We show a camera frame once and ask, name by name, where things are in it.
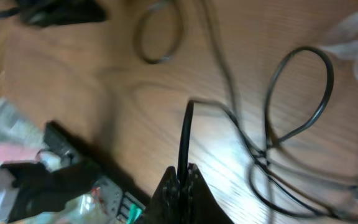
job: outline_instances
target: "black cable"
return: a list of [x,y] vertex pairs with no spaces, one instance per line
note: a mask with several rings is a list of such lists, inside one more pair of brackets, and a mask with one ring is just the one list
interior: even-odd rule
[[18,7],[13,7],[12,9],[8,9],[5,11],[0,11],[0,19],[6,19],[8,17],[14,16],[20,12]]
[[[173,8],[173,11],[175,12],[175,15],[176,15],[177,22],[176,22],[176,28],[175,28],[175,30],[176,30],[176,35],[174,37],[175,40],[173,41],[171,47],[168,49],[167,53],[163,57],[150,58],[146,55],[146,53],[144,52],[144,49],[143,49],[142,38],[143,38],[144,29],[145,29],[146,23],[149,21],[150,17],[154,13],[158,12],[159,10],[163,9],[166,6],[171,6]],[[151,5],[146,10],[145,14],[143,14],[143,16],[139,19],[138,24],[136,25],[135,35],[134,35],[135,53],[143,61],[145,61],[146,63],[152,64],[152,65],[166,62],[167,60],[170,60],[172,58],[173,54],[175,54],[175,52],[178,50],[180,44],[183,42],[183,36],[184,36],[184,32],[185,32],[184,30],[185,30],[185,26],[183,23],[183,13],[180,8],[178,0],[160,0],[159,2]]]
[[[355,188],[355,186],[346,185],[342,183],[338,183],[331,180],[325,180],[319,177],[314,177],[312,175],[304,174],[301,172],[298,172],[296,170],[289,169],[284,166],[278,165],[276,162],[273,162],[269,159],[269,150],[273,148],[281,147],[281,143],[292,138],[293,136],[301,133],[302,131],[305,131],[310,126],[312,126],[317,119],[322,115],[325,107],[328,104],[329,98],[331,96],[333,86],[334,86],[334,71],[333,66],[328,58],[328,56],[321,50],[314,48],[314,47],[299,47],[293,51],[291,51],[288,55],[284,57],[284,59],[280,62],[276,72],[273,74],[272,80],[268,86],[266,99],[264,103],[264,129],[265,129],[265,147],[263,149],[259,149],[256,144],[243,132],[243,128],[240,124],[240,108],[241,108],[241,102],[239,101],[239,94],[235,81],[234,81],[234,75],[231,73],[229,66],[226,62],[226,58],[223,54],[223,48],[220,41],[220,34],[218,31],[218,25],[214,23],[217,22],[216,19],[216,13],[213,12],[213,4],[211,1],[206,0],[195,0],[200,1],[200,9],[202,10],[202,14],[204,14],[204,21],[206,23],[207,33],[208,33],[208,39],[210,40],[212,53],[215,57],[216,63],[218,67],[221,70],[222,76],[226,80],[227,89],[229,92],[229,101],[231,104],[231,109],[229,109],[226,105],[224,105],[221,102],[218,101],[212,101],[212,100],[190,100],[188,102],[186,112],[185,112],[185,118],[183,121],[183,127],[182,127],[182,135],[180,139],[180,150],[179,150],[179,159],[178,159],[178,179],[183,182],[186,180],[187,175],[187,164],[188,164],[188,151],[189,151],[189,144],[190,144],[190,129],[191,129],[191,121],[193,117],[193,108],[195,103],[201,103],[204,105],[210,105],[213,107],[218,107],[222,109],[228,118],[232,121],[233,125],[236,127],[238,135],[242,141],[242,144],[248,153],[248,155],[253,160],[252,164],[249,167],[248,170],[248,184],[251,189],[251,191],[255,194],[255,196],[264,203],[271,211],[275,211],[278,213],[281,213],[283,215],[293,217],[293,218],[333,218],[337,220],[343,220],[348,222],[358,222],[358,217],[352,217],[348,213],[343,214],[339,212],[337,209],[332,208],[328,205],[325,205],[323,202],[319,202],[314,198],[309,197],[308,195],[304,194],[300,190],[294,188],[289,183],[286,183],[284,180],[279,178],[279,176],[275,175],[270,169],[269,166],[273,165],[278,168],[281,168],[281,170],[284,170],[288,173],[292,173],[295,175],[302,176],[303,178],[311,179],[311,180],[318,180],[320,182],[324,182],[328,185],[333,185],[335,187],[340,188],[341,190],[352,190]],[[177,50],[177,47],[179,44],[174,44],[176,46],[175,50],[168,51],[168,57],[160,58],[156,60],[149,59],[145,56],[143,50],[142,50],[142,32],[144,31],[144,26],[147,21],[147,19],[156,11],[161,9],[162,6],[165,4],[171,3],[173,5],[178,4],[178,0],[161,0],[159,3],[155,4],[149,10],[141,17],[140,22],[138,23],[136,30],[135,30],[135,51],[137,52],[138,56],[144,60],[147,63],[161,63],[166,61],[168,58],[172,57],[172,53]],[[182,15],[180,12],[180,8],[176,7],[177,11],[176,13],[178,15]],[[178,19],[177,27],[183,27],[183,18],[182,16],[179,16],[180,19]],[[181,42],[183,38],[183,32],[180,32],[180,35],[175,37],[175,42]],[[293,131],[290,131],[289,133],[285,134],[282,137],[277,137],[275,134],[273,127],[271,125],[270,119],[269,119],[269,106],[270,106],[270,100],[272,97],[274,86],[282,72],[282,70],[285,68],[287,63],[290,61],[291,58],[293,58],[296,54],[302,52],[302,51],[309,51],[313,52],[319,58],[322,59],[322,61],[325,64],[326,67],[326,74],[327,74],[327,81],[326,81],[326,88],[323,94],[323,98],[317,107],[316,111],[312,114],[311,118],[299,126],[298,128],[294,129]],[[289,211],[287,209],[284,209],[282,207],[279,207],[272,203],[271,197],[272,194],[269,194],[269,199],[266,199],[263,197],[254,184],[254,171],[255,168],[258,167],[262,173],[268,178],[268,188],[271,188],[271,185],[275,186],[279,190],[281,190],[285,195],[287,195],[290,199],[292,199],[294,202],[296,202],[298,205],[302,206],[303,208],[310,211],[310,213],[298,213]],[[317,208],[314,208],[307,203],[304,203],[302,200],[298,199],[293,193],[289,192],[287,189],[291,189],[293,192],[295,192],[298,195],[301,195],[304,198],[307,198],[311,202],[314,202],[323,208],[325,208],[326,211],[321,211]]]

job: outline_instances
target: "black object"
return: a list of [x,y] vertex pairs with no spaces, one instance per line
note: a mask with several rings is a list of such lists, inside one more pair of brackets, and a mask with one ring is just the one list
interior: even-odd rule
[[197,166],[187,166],[187,156],[180,159],[183,161],[181,164],[186,165],[182,174],[177,176],[175,168],[168,167],[150,199],[113,161],[102,160],[109,156],[103,155],[96,146],[92,147],[72,136],[57,122],[47,123],[44,141],[56,155],[70,158],[74,165],[68,164],[66,168],[81,164],[85,158],[100,166],[103,175],[109,177],[110,184],[115,184],[122,192],[119,200],[114,199],[118,202],[117,207],[112,205],[112,209],[117,211],[114,216],[122,222],[128,219],[129,209],[134,203],[141,209],[145,208],[136,221],[139,224],[232,223],[215,201]]
[[47,27],[102,22],[106,13],[94,0],[15,0],[17,7],[0,11],[0,19],[20,14],[23,23]]
[[86,160],[55,172],[41,163],[3,164],[0,169],[7,169],[16,179],[12,186],[19,188],[8,223],[62,211],[68,201],[89,192],[101,175],[99,166]]
[[[248,155],[252,159],[252,163],[249,166],[248,169],[248,176],[247,181],[249,184],[249,187],[251,191],[255,194],[255,196],[266,206],[270,209],[269,214],[269,223],[272,223],[274,220],[274,214],[275,212],[281,213],[283,215],[286,215],[288,217],[293,218],[333,218],[337,220],[342,220],[346,222],[358,222],[358,216],[353,215],[351,211],[349,210],[341,210],[339,206],[334,207],[331,205],[328,205],[322,201],[316,200],[313,197],[310,197],[306,194],[304,194],[302,191],[296,189],[294,186],[289,184],[288,182],[285,182],[283,179],[281,179],[278,175],[276,175],[274,172],[270,170],[270,166],[274,166],[276,168],[279,168],[281,170],[284,170],[287,173],[295,174],[298,177],[302,177],[306,180],[312,181],[312,182],[320,182],[325,183],[329,185],[335,185],[340,186],[342,189],[350,191],[354,193],[354,196],[356,199],[358,199],[358,191],[355,191],[358,189],[358,181],[355,185],[351,184],[342,184],[335,180],[326,180],[321,177],[317,177],[315,175],[309,175],[304,172],[299,172],[297,170],[290,169],[288,167],[285,167],[281,164],[276,163],[275,161],[271,160],[269,158],[269,152],[271,150],[280,149],[282,148],[282,143],[293,136],[301,133],[302,131],[305,131],[306,129],[310,128],[317,119],[321,116],[323,113],[325,107],[328,104],[329,98],[331,96],[331,93],[333,91],[334,87],[334,69],[333,65],[328,58],[328,56],[321,50],[315,48],[315,47],[298,47],[295,50],[292,50],[289,54],[285,56],[285,58],[280,62],[278,65],[277,70],[274,72],[273,77],[270,81],[270,84],[267,89],[266,99],[264,102],[264,136],[265,136],[265,144],[262,148],[259,148],[244,132],[244,129],[242,127],[241,121],[241,101],[239,96],[239,90],[236,87],[235,77],[233,73],[231,72],[230,66],[226,60],[226,57],[224,55],[223,50],[223,43],[221,42],[221,36],[219,31],[219,24],[218,24],[218,16],[215,11],[214,5],[212,1],[208,0],[194,0],[197,4],[197,8],[199,9],[199,15],[202,15],[200,17],[201,21],[204,22],[204,26],[206,28],[206,34],[207,39],[210,41],[210,47],[212,50],[212,55],[214,56],[216,65],[221,71],[221,75],[224,78],[226,82],[227,87],[227,95],[228,95],[228,101],[229,106],[226,106],[224,103],[213,101],[213,100],[190,100],[188,103],[188,106],[186,108],[185,113],[185,120],[183,122],[183,129],[182,129],[182,135],[181,135],[181,142],[180,142],[180,152],[179,152],[179,161],[178,161],[178,176],[180,183],[184,183],[187,178],[186,173],[186,166],[187,166],[187,156],[188,156],[188,146],[189,146],[189,139],[190,139],[190,129],[191,129],[191,119],[193,115],[193,107],[195,103],[199,103],[202,105],[207,106],[213,106],[215,108],[219,108],[220,110],[223,110],[225,114],[228,116],[228,118],[232,121],[233,125],[236,128],[236,131],[239,135],[239,138],[241,139],[241,142],[244,146],[245,151],[248,153]],[[137,27],[135,28],[134,32],[134,48],[135,52],[137,53],[138,57],[143,60],[145,63],[149,64],[156,64],[156,63],[162,63],[166,62],[167,59],[172,58],[173,54],[177,50],[177,46],[181,43],[183,39],[183,32],[177,32],[177,35],[174,37],[173,40],[173,47],[168,51],[166,55],[164,55],[161,58],[158,59],[151,59],[145,56],[145,53],[143,52],[143,44],[142,44],[142,34],[144,31],[144,26],[147,22],[147,19],[150,18],[154,13],[156,13],[158,10],[163,8],[164,6],[173,6],[175,9],[175,15],[177,16],[177,24],[176,27],[178,30],[181,31],[181,28],[184,27],[183,22],[183,15],[181,8],[178,7],[178,1],[177,0],[160,0],[158,3],[152,5],[149,7],[144,15],[140,18]],[[326,82],[326,89],[324,91],[323,98],[317,107],[316,111],[312,114],[311,118],[298,128],[294,129],[293,131],[290,131],[289,133],[285,134],[284,136],[278,137],[274,131],[274,128],[272,124],[270,123],[270,100],[272,97],[274,86],[287,65],[287,63],[293,58],[296,54],[300,52],[312,52],[316,54],[323,62],[326,67],[326,75],[327,75],[327,82]],[[266,185],[268,189],[268,195],[267,198],[265,198],[263,195],[261,195],[255,186],[254,183],[254,172],[256,168],[259,168],[263,174],[266,176]],[[295,203],[297,203],[299,206],[305,208],[308,210],[308,212],[294,212],[291,210],[287,210],[285,208],[282,208],[278,205],[276,205],[273,201],[273,187],[277,188],[278,190],[282,191],[284,195],[286,195],[288,198],[292,199]],[[295,196],[294,193],[301,195],[303,198],[313,202],[314,204],[320,205],[324,209],[320,208],[314,208],[311,205],[308,205],[303,200],[299,199],[298,196]]]
[[174,167],[168,167],[150,204],[135,224],[233,223],[218,205],[200,170],[189,164],[181,186]]

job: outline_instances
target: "green component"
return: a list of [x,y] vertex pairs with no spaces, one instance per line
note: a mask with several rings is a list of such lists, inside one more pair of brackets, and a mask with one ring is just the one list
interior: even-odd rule
[[134,224],[137,218],[142,214],[142,209],[136,206],[134,203],[131,205],[131,209],[129,210],[129,217],[127,224]]

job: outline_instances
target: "wooden table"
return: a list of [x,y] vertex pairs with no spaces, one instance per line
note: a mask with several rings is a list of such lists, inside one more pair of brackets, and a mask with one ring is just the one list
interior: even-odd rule
[[[184,0],[186,39],[172,61],[146,65],[132,49],[134,24],[151,1],[101,2],[111,19],[100,24],[36,29],[16,18],[0,22],[0,95],[40,128],[57,119],[70,131],[99,144],[147,193],[177,164],[181,122],[191,96],[226,100],[194,2]],[[341,19],[358,11],[354,0],[215,1],[224,49],[241,89],[242,122],[261,146],[262,103],[278,62],[300,45],[315,45]],[[156,15],[144,42],[157,55],[172,39],[170,11]],[[334,61],[335,87],[319,121],[285,142],[288,167],[335,173],[350,181],[358,171],[358,82],[352,64]],[[283,135],[306,121],[325,86],[325,68],[304,53],[286,68],[272,100],[272,122]],[[267,209],[246,182],[250,161],[220,111],[197,107],[190,162],[199,165],[210,189],[235,223],[263,223]],[[349,193],[325,189],[292,175],[283,178],[310,195],[341,204]],[[261,191],[264,178],[259,175]],[[277,195],[277,203],[296,205]],[[335,223],[293,220],[277,223]]]

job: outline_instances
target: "black plastic object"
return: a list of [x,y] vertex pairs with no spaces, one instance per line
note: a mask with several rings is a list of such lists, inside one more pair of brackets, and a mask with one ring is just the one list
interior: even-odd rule
[[168,167],[160,184],[135,224],[232,224],[211,193],[200,170],[189,164],[185,184]]
[[3,164],[19,189],[8,223],[42,212],[60,212],[68,201],[89,192],[101,175],[99,166],[83,160],[75,165],[49,172],[41,163]]
[[116,219],[125,223],[129,218],[132,204],[142,210],[149,204],[150,196],[138,188],[132,178],[109,159],[110,155],[99,147],[71,135],[57,122],[47,123],[44,143],[50,152],[62,158],[64,166],[71,167],[83,160],[91,160],[102,168],[103,175],[98,179],[97,185],[100,187],[100,196],[111,220]]
[[47,27],[102,22],[107,16],[94,0],[15,0],[17,7],[1,11],[0,19],[20,14],[23,23]]

